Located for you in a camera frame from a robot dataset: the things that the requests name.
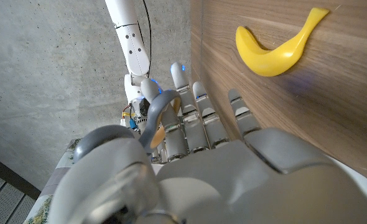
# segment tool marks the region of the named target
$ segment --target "wooden surface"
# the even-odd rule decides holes
[[[244,64],[238,26],[275,49],[313,7],[331,12],[289,71],[260,77]],[[367,1],[191,0],[191,23],[192,79],[203,82],[233,139],[227,92],[237,88],[264,128],[300,136],[367,176]]]

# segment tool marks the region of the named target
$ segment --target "black cable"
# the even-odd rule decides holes
[[[129,104],[129,119],[132,119],[131,111],[132,111],[132,104]]]
[[[139,27],[139,33],[141,34],[141,37],[142,37],[142,44],[145,45],[144,36],[142,35],[142,29],[141,29],[141,25],[139,24],[139,21],[138,21],[138,27]]]
[[[152,28],[151,28],[151,19],[149,18],[149,12],[147,11],[145,0],[142,0],[146,10],[147,23],[149,24],[149,43],[150,43],[150,59],[149,59],[149,71],[147,73],[147,78],[149,78],[149,74],[151,73],[151,64],[152,64]]]

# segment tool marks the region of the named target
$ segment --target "banana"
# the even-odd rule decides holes
[[[264,77],[273,77],[285,72],[300,59],[310,33],[328,12],[328,9],[313,8],[301,31],[275,50],[260,48],[250,31],[238,27],[236,46],[241,59],[253,72]]]

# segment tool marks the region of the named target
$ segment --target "robotic hand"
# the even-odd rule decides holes
[[[180,65],[171,72],[177,91],[141,83],[151,104],[139,139],[112,125],[80,141],[50,223],[367,223],[366,194],[333,159],[261,129],[237,90],[243,140],[230,141],[202,84],[192,94]]]

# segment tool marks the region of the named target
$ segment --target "gray concrete wall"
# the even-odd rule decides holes
[[[173,88],[170,64],[190,69],[189,0],[146,3],[151,77]],[[0,0],[0,161],[41,190],[71,139],[119,123],[127,72],[103,0]]]

